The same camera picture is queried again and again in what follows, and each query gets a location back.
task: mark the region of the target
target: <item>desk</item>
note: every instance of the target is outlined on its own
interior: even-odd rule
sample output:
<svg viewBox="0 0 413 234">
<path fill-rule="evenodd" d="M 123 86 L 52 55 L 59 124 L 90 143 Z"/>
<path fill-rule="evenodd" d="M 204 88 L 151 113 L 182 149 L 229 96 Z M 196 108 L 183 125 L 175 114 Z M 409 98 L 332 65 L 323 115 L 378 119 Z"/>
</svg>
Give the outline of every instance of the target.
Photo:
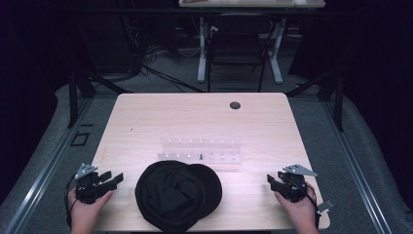
<svg viewBox="0 0 413 234">
<path fill-rule="evenodd" d="M 241 108 L 232 109 L 237 101 Z M 242 162 L 209 165 L 218 174 L 223 197 L 218 208 L 190 231 L 274 230 L 293 228 L 270 190 L 266 174 L 292 164 L 311 168 L 284 94 L 124 94 L 118 97 L 93 165 L 99 172 L 124 173 L 104 207 L 96 230 L 157 231 L 141 215 L 134 198 L 143 171 L 158 161 L 162 138 L 240 140 Z M 306 176 L 316 189 L 314 177 Z M 323 214 L 319 227 L 329 225 Z"/>
<path fill-rule="evenodd" d="M 201 2 L 184 3 L 183 0 L 179 0 L 180 7 L 188 8 L 253 8 L 259 12 L 259 8 L 302 8 L 302 9 L 314 9 L 323 8 L 325 2 L 323 0 L 206 0 Z M 276 84 L 282 84 L 282 75 L 280 73 L 280 67 L 277 63 L 277 55 L 279 53 L 280 44 L 282 41 L 282 35 L 285 28 L 285 19 L 277 23 L 274 36 L 276 38 L 274 44 L 274 50 L 269 53 L 270 64 L 273 69 L 274 79 Z M 198 82 L 205 81 L 205 73 L 207 67 L 207 59 L 205 52 L 205 36 L 206 29 L 204 18 L 200 21 L 200 66 L 198 69 Z"/>
</svg>

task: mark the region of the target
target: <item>hand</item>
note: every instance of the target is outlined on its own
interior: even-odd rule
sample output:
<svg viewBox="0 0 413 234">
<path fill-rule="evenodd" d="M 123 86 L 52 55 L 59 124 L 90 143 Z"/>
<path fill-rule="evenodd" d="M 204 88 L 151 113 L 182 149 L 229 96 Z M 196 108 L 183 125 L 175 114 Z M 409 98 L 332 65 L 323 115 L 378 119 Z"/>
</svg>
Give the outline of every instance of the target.
<svg viewBox="0 0 413 234">
<path fill-rule="evenodd" d="M 311 198 L 314 198 L 314 188 L 311 188 L 307 188 L 307 193 Z M 275 195 L 280 204 L 286 209 L 289 219 L 294 224 L 298 233 L 319 233 L 316 229 L 316 209 L 307 196 L 299 202 L 291 203 L 284 199 L 279 192 L 276 192 Z"/>
<path fill-rule="evenodd" d="M 84 204 L 76 201 L 76 192 L 73 188 L 68 194 L 69 207 L 73 205 L 71 210 L 72 228 L 71 233 L 86 234 L 92 233 L 94 226 L 97 223 L 100 210 L 112 197 L 113 192 L 108 191 L 100 199 L 93 204 Z"/>
</svg>

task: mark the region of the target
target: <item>black chair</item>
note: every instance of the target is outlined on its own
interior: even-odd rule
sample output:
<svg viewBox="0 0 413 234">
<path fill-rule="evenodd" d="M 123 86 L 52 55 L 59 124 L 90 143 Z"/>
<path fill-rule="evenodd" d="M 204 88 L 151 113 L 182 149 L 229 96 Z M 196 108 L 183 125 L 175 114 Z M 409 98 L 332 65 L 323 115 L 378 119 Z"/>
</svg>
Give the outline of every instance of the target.
<svg viewBox="0 0 413 234">
<path fill-rule="evenodd" d="M 208 24 L 206 51 L 207 91 L 213 65 L 261 66 L 258 92 L 261 92 L 268 48 L 275 30 L 272 19 L 263 14 L 223 14 Z"/>
</svg>

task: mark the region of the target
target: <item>table leg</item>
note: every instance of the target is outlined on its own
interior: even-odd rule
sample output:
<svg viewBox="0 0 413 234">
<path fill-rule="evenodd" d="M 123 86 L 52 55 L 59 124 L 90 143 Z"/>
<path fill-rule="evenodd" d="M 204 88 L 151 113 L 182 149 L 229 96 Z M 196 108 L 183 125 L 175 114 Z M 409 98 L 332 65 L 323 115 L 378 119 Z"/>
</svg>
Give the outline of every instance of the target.
<svg viewBox="0 0 413 234">
<path fill-rule="evenodd" d="M 204 18 L 200 18 L 200 65 L 198 67 L 198 82 L 204 83 L 206 80 L 206 32 L 204 25 Z"/>
<path fill-rule="evenodd" d="M 269 52 L 270 63 L 273 69 L 274 79 L 276 84 L 282 84 L 282 74 L 280 72 L 279 63 L 277 62 L 277 54 L 279 53 L 280 44 L 282 43 L 282 36 L 285 29 L 285 19 L 282 19 L 281 22 L 277 23 L 276 26 L 276 42 L 274 43 L 274 50 Z"/>
</svg>

